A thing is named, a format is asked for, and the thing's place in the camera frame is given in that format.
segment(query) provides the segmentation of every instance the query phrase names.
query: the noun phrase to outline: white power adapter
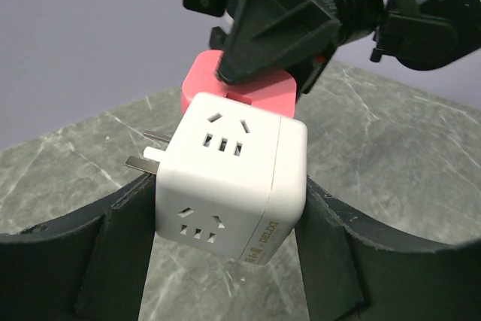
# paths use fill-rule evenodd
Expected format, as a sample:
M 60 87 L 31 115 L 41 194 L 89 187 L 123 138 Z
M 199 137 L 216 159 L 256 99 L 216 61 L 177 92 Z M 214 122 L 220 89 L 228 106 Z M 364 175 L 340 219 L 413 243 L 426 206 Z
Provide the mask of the white power adapter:
M 199 93 L 160 162 L 159 236 L 264 265 L 304 209 L 307 128 L 248 104 Z

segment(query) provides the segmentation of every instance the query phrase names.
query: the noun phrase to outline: red object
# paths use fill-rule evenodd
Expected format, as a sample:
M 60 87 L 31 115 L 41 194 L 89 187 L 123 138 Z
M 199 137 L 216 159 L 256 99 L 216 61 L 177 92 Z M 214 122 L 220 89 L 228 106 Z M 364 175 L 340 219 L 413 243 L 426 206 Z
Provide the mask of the red object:
M 261 79 L 239 86 L 229 86 L 216 78 L 222 51 L 208 50 L 197 57 L 182 85 L 181 111 L 187 111 L 197 93 L 207 92 L 294 117 L 297 84 L 286 71 L 275 71 Z

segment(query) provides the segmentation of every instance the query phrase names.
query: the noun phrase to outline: gray marble surface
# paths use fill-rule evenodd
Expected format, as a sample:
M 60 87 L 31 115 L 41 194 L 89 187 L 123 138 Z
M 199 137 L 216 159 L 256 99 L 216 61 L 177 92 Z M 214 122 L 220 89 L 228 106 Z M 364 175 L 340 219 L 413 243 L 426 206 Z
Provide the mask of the gray marble surface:
M 0 233 L 61 216 L 139 175 L 123 167 L 144 130 L 172 133 L 174 88 L 0 153 Z M 481 112 L 334 62 L 298 105 L 308 171 L 398 229 L 457 243 L 481 236 Z M 156 238 L 140 320 L 307 320 L 295 240 L 271 263 L 232 262 Z

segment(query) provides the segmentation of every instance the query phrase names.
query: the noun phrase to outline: plug prong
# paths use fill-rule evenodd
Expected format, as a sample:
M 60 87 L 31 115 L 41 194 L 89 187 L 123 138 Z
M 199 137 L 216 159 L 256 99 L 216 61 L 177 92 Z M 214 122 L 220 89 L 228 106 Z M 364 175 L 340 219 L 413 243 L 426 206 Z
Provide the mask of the plug prong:
M 157 170 L 159 169 L 160 163 L 156 161 L 150 161 L 149 159 L 130 156 L 127 158 L 125 165 L 138 171 L 157 175 Z
M 172 141 L 172 137 L 170 135 L 161 135 L 160 133 L 154 131 L 145 131 L 144 135 L 150 139 L 155 139 L 156 141 L 161 141 L 167 144 Z

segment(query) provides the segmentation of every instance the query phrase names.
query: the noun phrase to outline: robotic arm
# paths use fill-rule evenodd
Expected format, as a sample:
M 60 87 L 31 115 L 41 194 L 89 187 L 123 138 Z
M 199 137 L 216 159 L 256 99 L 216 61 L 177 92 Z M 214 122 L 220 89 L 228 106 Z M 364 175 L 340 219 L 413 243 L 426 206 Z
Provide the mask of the robotic arm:
M 337 48 L 374 33 L 372 62 L 442 68 L 481 47 L 481 0 L 184 0 L 184 7 L 234 19 L 212 29 L 223 51 L 217 77 L 227 84 L 283 69 L 308 93 Z

